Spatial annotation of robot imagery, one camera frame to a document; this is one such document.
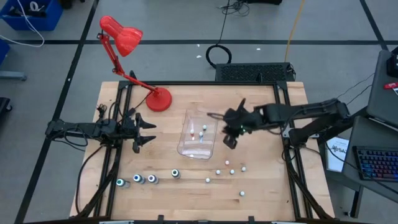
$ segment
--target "wooden tabletop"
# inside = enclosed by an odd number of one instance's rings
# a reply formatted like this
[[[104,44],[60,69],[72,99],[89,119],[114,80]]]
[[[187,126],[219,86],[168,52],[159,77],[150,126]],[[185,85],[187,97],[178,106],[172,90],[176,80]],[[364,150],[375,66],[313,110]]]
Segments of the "wooden tabletop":
[[[100,103],[110,107],[116,98],[118,82],[104,82],[99,93]],[[208,160],[190,159],[177,152],[177,145],[183,129],[187,110],[224,113],[228,108],[237,108],[246,98],[245,108],[275,103],[271,86],[163,86],[173,96],[171,107],[164,112],[153,112],[145,103],[137,110],[144,121],[157,125],[154,129],[141,130],[143,136],[156,138],[141,148],[140,154],[132,151],[132,141],[124,141],[118,178],[131,182],[128,189],[116,188],[113,202],[114,220],[156,220],[164,215],[165,220],[248,220],[254,216],[262,220],[294,220],[292,200],[286,165],[281,159],[282,140],[266,131],[256,131],[239,137],[235,150],[223,144],[221,130],[223,121],[218,123],[213,156]],[[307,103],[303,83],[288,83],[292,105]],[[132,89],[130,108],[135,107],[147,94],[139,86]],[[310,119],[296,121],[300,127]],[[90,141],[85,159],[99,146]],[[307,146],[318,150],[315,140]],[[80,209],[98,188],[105,149],[102,149],[87,163],[80,182]],[[334,217],[328,186],[326,184],[320,156],[312,151],[301,150],[303,168],[309,191],[325,211]],[[180,179],[171,176],[171,170],[181,172]],[[137,184],[132,181],[134,174],[159,178],[158,184]],[[305,216],[302,194],[297,188],[302,217]],[[108,191],[104,193],[101,214],[105,213]],[[75,215],[74,204],[71,215]]]

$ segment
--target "concrete floor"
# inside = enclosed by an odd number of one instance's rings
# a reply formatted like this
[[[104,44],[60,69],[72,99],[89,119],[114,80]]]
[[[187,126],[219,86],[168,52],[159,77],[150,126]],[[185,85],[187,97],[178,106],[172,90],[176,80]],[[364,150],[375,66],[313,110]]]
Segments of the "concrete floor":
[[[6,0],[0,0],[0,6]],[[396,0],[366,0],[387,43],[398,40]],[[87,40],[95,40],[99,19],[112,15],[121,24],[144,31],[144,40],[218,39],[223,15],[217,6],[225,0],[100,0]],[[0,96],[12,100],[14,110],[0,129],[0,217],[12,223],[25,193],[37,156],[44,141],[65,77],[70,69],[93,0],[75,1],[64,11],[55,31],[43,32],[46,40],[73,40],[67,44],[46,44],[30,48],[11,45],[0,70],[22,71],[25,82],[0,80]],[[251,4],[247,17],[228,16],[223,39],[287,40],[300,1],[284,0],[280,6]],[[38,40],[31,32],[16,32],[0,21],[0,34],[17,40]],[[291,45],[289,61],[304,82],[309,102],[323,101],[374,72],[381,46],[359,0],[307,0],[297,24],[294,40],[331,40],[329,45]],[[336,40],[373,40],[375,44],[331,45]],[[209,45],[147,44],[122,58],[125,70],[134,69],[141,80],[214,80],[215,71],[207,64]],[[233,62],[282,62],[285,45],[232,44]],[[214,62],[223,63],[226,55],[212,52]],[[119,80],[111,73],[111,62],[99,44],[86,44],[80,55],[61,118],[91,121],[103,81]],[[341,98],[349,101],[371,83],[360,84]],[[367,104],[369,91],[358,97],[352,113]],[[83,153],[53,142],[25,222],[67,218],[75,192],[76,177]],[[398,205],[365,190],[358,219],[343,212],[351,208],[353,191],[328,181],[336,217],[353,222],[394,223]]]

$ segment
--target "blue container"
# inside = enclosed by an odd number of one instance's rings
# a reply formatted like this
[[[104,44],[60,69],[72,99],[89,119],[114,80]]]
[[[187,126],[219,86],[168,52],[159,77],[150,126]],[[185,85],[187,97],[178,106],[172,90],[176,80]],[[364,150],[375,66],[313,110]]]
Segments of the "blue container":
[[[4,58],[6,57],[6,54],[8,53],[9,50],[10,46],[0,39],[0,65],[4,60]]]
[[[63,11],[58,0],[20,0],[25,12],[29,8],[31,1],[35,1],[38,5],[45,4],[47,6],[45,10],[47,16],[28,17],[29,22],[37,30],[54,30]],[[17,0],[8,0],[0,11],[0,18],[4,19],[14,30],[30,30],[24,16],[8,16],[12,7],[21,9]]]

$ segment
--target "yellow cable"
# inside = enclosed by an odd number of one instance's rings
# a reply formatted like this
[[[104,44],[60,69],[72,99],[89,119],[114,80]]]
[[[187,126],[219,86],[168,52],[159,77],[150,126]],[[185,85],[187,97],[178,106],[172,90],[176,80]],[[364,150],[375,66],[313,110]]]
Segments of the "yellow cable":
[[[296,29],[297,21],[299,21],[299,18],[300,18],[300,15],[301,15],[301,11],[303,10],[304,2],[305,2],[305,0],[301,1],[300,9],[298,10],[296,19],[294,20],[293,29],[292,29],[292,31],[290,31],[289,40],[287,41],[287,45],[286,45],[285,62],[287,60],[287,55],[289,54],[290,41],[293,38],[293,34],[294,34],[294,30]]]

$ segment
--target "lamp arm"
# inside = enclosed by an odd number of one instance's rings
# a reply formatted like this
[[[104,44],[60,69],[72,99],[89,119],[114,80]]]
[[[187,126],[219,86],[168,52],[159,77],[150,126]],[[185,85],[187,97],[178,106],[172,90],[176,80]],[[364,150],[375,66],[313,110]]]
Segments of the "lamp arm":
[[[109,41],[109,34],[100,33],[97,35],[97,38],[99,39],[99,41],[101,41],[101,44],[104,46],[106,53],[108,53],[108,56],[110,57],[113,65],[114,65],[114,69],[112,70],[113,73],[118,74],[118,75],[122,76],[123,78],[128,79],[130,82],[133,82],[133,83],[140,85],[150,91],[153,91],[155,94],[159,93],[157,91],[157,89],[154,88],[153,86],[145,84],[145,83],[143,83],[133,77],[130,77],[129,75],[126,75],[124,73],[124,70],[119,62],[118,56],[114,53],[112,45]]]

